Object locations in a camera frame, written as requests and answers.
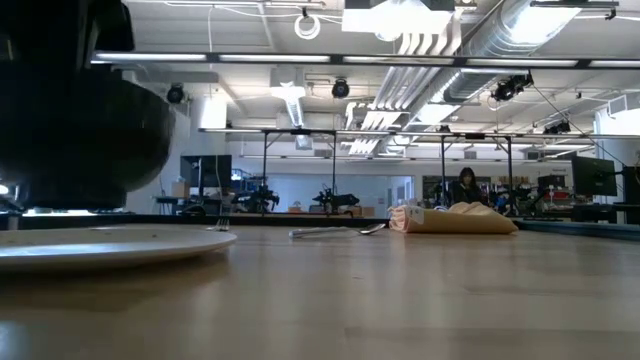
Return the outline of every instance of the ceiling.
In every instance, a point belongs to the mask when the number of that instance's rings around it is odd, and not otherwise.
[[[473,28],[497,3],[497,0],[476,0],[478,9],[465,13],[463,34]],[[640,1],[619,0],[619,16],[640,17]],[[325,15],[339,16],[342,0],[325,1]],[[176,7],[163,3],[129,1],[138,51],[209,51],[215,52],[289,52],[289,53],[396,53],[400,42],[383,42],[373,34],[343,33],[339,24],[322,21],[321,31],[313,40],[303,40],[294,33],[295,17],[263,18],[241,15],[221,8]],[[258,9],[247,7],[239,11],[258,15]],[[298,14],[298,9],[266,8],[265,14],[282,16]],[[580,15],[605,14],[606,11],[583,10]],[[208,18],[211,44],[208,36]],[[267,32],[271,32],[272,45]],[[640,22],[614,19],[572,20],[555,38],[543,45],[535,55],[553,57],[636,57],[640,55]],[[216,72],[227,85],[229,95],[240,106],[230,109],[229,118],[242,126],[264,126],[279,112],[286,111],[281,99],[270,96],[270,65],[162,65],[160,71]],[[305,112],[344,114],[348,101],[331,96],[337,77],[346,77],[351,87],[350,97],[374,97],[388,70],[385,67],[305,66],[307,96],[301,99]],[[591,131],[593,111],[620,91],[640,88],[640,71],[534,71],[536,86],[558,109],[571,109],[571,118],[583,131]],[[207,83],[189,84],[193,96],[210,91]],[[582,99],[577,99],[578,92]],[[527,131],[532,123],[545,119],[556,111],[533,89],[515,101],[491,109],[488,92],[481,93],[455,115],[454,131]]]

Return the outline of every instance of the table surface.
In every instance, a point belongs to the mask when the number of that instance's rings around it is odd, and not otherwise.
[[[638,359],[640,244],[232,227],[224,253],[0,277],[0,359]]]

